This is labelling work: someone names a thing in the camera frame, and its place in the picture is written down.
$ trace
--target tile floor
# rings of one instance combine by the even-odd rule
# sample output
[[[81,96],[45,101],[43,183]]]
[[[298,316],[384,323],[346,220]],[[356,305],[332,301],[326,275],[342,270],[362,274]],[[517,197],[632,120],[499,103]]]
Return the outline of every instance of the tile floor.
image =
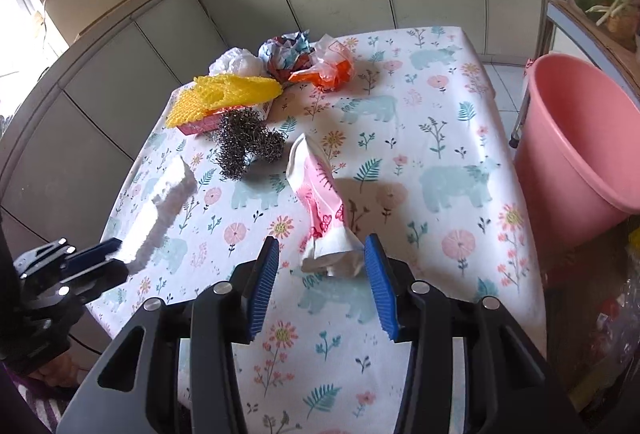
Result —
[[[503,66],[501,64],[484,64],[486,74],[489,75],[491,84],[495,89],[495,104],[500,111],[500,118],[504,126],[504,134],[507,141],[516,123],[522,97],[522,66]]]

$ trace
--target plastic container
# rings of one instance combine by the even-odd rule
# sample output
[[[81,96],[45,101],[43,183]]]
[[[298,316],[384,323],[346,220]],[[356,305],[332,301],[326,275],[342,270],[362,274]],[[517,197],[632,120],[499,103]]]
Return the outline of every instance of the plastic container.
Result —
[[[539,254],[565,251],[640,213],[640,111],[591,64],[554,53],[529,69],[515,167]]]

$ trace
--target tiled wall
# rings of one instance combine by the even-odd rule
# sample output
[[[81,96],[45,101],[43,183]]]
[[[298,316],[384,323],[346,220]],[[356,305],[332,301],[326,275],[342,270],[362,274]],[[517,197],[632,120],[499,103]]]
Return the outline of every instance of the tiled wall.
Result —
[[[36,87],[0,141],[14,255],[61,236],[80,248],[99,240],[171,91],[205,74],[231,46],[256,53],[268,37],[304,28],[315,39],[455,24],[478,53],[520,62],[533,52],[539,16],[540,0],[154,0],[138,7],[60,71],[52,88]]]

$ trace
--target orange plastic wrapper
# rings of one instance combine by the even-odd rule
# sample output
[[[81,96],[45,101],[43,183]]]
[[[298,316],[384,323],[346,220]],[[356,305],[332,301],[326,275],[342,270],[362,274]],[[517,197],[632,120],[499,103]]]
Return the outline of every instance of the orange plastic wrapper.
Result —
[[[311,68],[293,72],[290,82],[311,82],[321,91],[335,91],[353,78],[355,68],[349,48],[326,34],[315,48]]]

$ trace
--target pink and white paper cup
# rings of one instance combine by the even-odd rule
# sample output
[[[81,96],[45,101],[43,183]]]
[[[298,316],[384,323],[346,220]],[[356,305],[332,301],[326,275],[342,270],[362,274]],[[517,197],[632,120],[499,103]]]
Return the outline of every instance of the pink and white paper cup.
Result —
[[[300,135],[291,147],[286,176],[310,217],[301,270],[356,276],[364,265],[364,247],[346,224],[344,202],[320,145]]]

